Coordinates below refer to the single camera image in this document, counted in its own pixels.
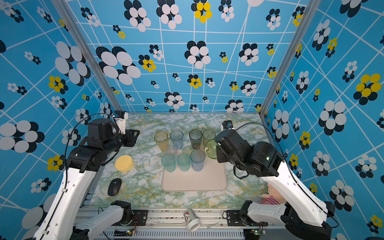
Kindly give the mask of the green clear glass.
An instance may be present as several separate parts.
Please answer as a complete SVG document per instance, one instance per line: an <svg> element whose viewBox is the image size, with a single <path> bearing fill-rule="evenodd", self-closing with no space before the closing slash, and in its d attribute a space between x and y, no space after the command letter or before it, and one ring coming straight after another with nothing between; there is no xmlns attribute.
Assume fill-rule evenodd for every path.
<svg viewBox="0 0 384 240"><path fill-rule="evenodd" d="M217 157L217 144L216 144L215 140L209 140L205 144L205 153L210 159L213 159L213 160L218 159L218 157Z"/></svg>

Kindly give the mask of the light blue short glass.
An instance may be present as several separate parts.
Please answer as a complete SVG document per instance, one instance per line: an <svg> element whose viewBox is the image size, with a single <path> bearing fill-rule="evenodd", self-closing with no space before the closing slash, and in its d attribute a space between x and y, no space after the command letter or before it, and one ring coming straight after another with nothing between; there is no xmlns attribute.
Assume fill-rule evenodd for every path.
<svg viewBox="0 0 384 240"><path fill-rule="evenodd" d="M201 150L194 150L191 152L191 164L194 171L199 172L204 167L205 153Z"/></svg>

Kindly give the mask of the light green textured glass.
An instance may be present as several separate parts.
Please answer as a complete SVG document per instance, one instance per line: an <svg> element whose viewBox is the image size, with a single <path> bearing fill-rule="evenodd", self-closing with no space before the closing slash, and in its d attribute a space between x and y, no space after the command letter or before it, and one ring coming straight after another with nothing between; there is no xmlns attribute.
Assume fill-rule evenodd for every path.
<svg viewBox="0 0 384 240"><path fill-rule="evenodd" d="M194 151L194 148L192 146L185 146L182 149L182 153L190 155Z"/></svg>

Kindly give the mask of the clear textured glass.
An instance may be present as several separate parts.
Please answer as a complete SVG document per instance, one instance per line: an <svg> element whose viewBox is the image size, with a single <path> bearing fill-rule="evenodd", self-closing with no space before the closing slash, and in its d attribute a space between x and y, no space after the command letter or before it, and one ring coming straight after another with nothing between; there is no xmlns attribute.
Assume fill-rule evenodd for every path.
<svg viewBox="0 0 384 240"><path fill-rule="evenodd" d="M166 147L166 154L174 155L177 152L177 148L174 145L169 145Z"/></svg>

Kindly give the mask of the teal textured glass front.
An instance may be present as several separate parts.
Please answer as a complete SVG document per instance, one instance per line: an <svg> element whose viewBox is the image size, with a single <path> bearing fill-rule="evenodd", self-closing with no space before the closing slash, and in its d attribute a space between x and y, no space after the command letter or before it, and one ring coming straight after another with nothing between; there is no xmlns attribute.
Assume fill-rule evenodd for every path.
<svg viewBox="0 0 384 240"><path fill-rule="evenodd" d="M161 163L164 169L172 173L176 169L176 158L173 154L165 154L162 156Z"/></svg>

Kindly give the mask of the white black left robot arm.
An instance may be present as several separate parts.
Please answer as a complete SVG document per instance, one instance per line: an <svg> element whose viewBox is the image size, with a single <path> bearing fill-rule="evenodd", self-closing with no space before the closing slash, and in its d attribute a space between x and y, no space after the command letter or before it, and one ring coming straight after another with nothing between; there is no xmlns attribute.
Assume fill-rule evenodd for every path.
<svg viewBox="0 0 384 240"><path fill-rule="evenodd" d="M108 155L122 147L133 147L140 134L126 128L128 113L117 112L111 119L95 119L88 124L88 136L74 148L66 162L61 184L34 240L93 240L110 226L133 220L131 204L114 201L97 216L75 225L77 213L93 179L110 162Z"/></svg>

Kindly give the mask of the pink rectangular tray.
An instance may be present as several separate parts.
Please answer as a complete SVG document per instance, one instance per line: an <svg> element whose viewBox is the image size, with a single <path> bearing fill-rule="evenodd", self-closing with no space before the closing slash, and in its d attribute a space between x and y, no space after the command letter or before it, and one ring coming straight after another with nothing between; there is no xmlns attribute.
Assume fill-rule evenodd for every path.
<svg viewBox="0 0 384 240"><path fill-rule="evenodd" d="M224 164L217 160L205 157L204 167L196 172L192 164L187 172L182 172L177 164L177 156L181 154L177 151L176 169L172 173L164 169L162 179L162 189L166 192L209 192L223 191L227 188L226 168Z"/></svg>

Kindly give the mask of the tall olive yellow glass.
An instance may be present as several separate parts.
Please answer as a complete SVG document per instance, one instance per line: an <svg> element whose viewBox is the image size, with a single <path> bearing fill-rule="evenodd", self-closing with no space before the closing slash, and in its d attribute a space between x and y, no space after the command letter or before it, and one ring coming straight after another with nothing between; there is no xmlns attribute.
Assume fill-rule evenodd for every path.
<svg viewBox="0 0 384 240"><path fill-rule="evenodd" d="M212 129L205 129L203 131L203 146L205 147L206 144L213 140L216 137L216 133Z"/></svg>

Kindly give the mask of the tall grey glass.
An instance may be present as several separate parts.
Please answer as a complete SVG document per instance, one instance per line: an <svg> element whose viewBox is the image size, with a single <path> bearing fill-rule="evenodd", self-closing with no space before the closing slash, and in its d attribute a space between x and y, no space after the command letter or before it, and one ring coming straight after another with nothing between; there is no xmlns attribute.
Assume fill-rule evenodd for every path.
<svg viewBox="0 0 384 240"><path fill-rule="evenodd" d="M199 150L201 148L203 133L198 129L193 129L189 133L189 138L192 148Z"/></svg>

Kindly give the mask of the tall blue glass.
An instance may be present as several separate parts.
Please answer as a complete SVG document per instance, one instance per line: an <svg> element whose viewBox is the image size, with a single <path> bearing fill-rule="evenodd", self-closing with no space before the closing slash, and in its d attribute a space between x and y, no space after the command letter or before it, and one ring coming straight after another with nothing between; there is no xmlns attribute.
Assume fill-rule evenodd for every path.
<svg viewBox="0 0 384 240"><path fill-rule="evenodd" d="M183 137L184 137L184 133L181 130L173 130L170 133L170 138L172 140L172 143L177 150L181 150L183 148Z"/></svg>

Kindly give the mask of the pink plush doll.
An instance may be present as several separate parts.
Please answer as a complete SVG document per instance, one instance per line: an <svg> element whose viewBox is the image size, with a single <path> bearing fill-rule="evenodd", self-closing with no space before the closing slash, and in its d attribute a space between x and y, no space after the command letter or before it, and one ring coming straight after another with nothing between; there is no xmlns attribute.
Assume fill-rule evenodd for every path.
<svg viewBox="0 0 384 240"><path fill-rule="evenodd" d="M268 184L268 193L262 194L262 199L264 205L281 205L287 202L271 184Z"/></svg>

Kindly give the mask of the green circuit board right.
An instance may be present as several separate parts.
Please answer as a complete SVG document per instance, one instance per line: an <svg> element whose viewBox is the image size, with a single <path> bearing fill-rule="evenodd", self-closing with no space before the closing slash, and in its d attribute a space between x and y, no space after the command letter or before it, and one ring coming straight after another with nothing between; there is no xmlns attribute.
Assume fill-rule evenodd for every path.
<svg viewBox="0 0 384 240"><path fill-rule="evenodd" d="M244 230L244 238L245 240L259 240L262 235L262 231L260 230Z"/></svg>

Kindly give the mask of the green circuit board left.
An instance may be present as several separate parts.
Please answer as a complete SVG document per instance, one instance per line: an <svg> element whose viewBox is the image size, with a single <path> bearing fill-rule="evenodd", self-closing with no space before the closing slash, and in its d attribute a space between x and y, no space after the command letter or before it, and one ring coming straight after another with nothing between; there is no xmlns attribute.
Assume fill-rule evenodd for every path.
<svg viewBox="0 0 384 240"><path fill-rule="evenodd" d="M115 230L114 237L131 237L133 235L133 232L131 230Z"/></svg>

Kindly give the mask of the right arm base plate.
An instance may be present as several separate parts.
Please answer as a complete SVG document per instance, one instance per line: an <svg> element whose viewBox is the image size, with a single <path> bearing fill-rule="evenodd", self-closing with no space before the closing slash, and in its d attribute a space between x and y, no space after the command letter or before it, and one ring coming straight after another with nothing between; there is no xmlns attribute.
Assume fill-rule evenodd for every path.
<svg viewBox="0 0 384 240"><path fill-rule="evenodd" d="M230 227L267 227L267 222L255 222L247 214L240 210L227 210L224 212L224 218Z"/></svg>

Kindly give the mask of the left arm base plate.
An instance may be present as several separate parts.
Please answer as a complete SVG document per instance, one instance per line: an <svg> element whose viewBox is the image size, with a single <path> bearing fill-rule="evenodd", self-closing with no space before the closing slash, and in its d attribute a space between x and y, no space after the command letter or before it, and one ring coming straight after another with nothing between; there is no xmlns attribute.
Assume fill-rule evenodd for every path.
<svg viewBox="0 0 384 240"><path fill-rule="evenodd" d="M129 214L129 219L123 219L113 226L119 227L143 227L146 225L148 218L148 210L131 210Z"/></svg>

